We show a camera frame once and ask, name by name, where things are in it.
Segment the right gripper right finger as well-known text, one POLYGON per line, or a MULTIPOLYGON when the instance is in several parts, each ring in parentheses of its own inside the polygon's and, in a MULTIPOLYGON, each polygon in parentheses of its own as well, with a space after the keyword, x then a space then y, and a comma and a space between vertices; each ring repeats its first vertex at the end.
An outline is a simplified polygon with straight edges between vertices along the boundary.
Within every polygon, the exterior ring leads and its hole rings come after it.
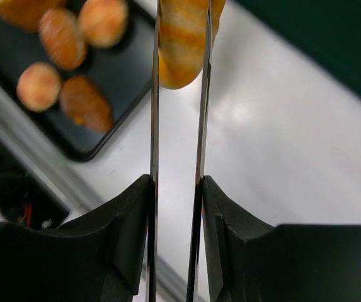
POLYGON ((203 182, 211 301, 361 301, 361 225, 271 226, 203 182))

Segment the striped long bread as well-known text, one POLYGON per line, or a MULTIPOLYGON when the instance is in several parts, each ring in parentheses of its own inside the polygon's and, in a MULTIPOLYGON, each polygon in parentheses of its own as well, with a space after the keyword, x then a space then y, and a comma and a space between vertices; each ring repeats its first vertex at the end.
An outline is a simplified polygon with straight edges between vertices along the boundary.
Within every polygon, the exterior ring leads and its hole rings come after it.
POLYGON ((209 2, 166 0, 160 2, 159 83, 181 89, 203 68, 209 2))

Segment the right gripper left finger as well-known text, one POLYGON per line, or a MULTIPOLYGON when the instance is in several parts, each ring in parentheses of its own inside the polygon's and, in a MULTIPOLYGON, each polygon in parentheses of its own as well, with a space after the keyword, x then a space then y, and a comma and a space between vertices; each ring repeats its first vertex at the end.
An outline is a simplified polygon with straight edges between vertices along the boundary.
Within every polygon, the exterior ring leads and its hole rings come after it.
POLYGON ((0 301, 131 301, 139 291, 150 178, 59 228, 0 222, 0 301))

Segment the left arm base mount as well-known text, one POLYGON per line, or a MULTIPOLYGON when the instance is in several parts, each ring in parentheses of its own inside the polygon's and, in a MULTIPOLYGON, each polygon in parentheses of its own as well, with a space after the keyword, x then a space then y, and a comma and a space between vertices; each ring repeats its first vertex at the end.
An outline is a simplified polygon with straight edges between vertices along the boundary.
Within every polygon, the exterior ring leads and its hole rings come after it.
POLYGON ((57 228, 69 211, 0 141, 0 216, 35 230, 57 228))

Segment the metal tongs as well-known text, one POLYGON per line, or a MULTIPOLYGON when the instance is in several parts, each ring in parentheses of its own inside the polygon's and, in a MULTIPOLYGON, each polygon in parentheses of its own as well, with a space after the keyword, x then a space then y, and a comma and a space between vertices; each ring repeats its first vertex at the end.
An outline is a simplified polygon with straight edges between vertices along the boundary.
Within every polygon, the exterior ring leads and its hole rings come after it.
MULTIPOLYGON (((203 61, 202 86, 198 124, 197 160, 195 172, 195 189, 193 200, 192 234, 188 265, 186 300, 196 301, 198 292, 198 263, 200 255, 200 234, 203 210, 203 180, 205 167, 205 150, 207 141, 207 122, 209 107, 209 89, 211 75, 211 56, 213 49, 212 1, 207 3, 205 53, 203 61)), ((158 176, 159 176, 159 24, 161 2, 157 2, 157 16, 154 27, 154 48, 151 89, 151 157, 150 178, 154 197, 148 206, 147 233, 147 301, 156 300, 156 261, 158 253, 158 176)))

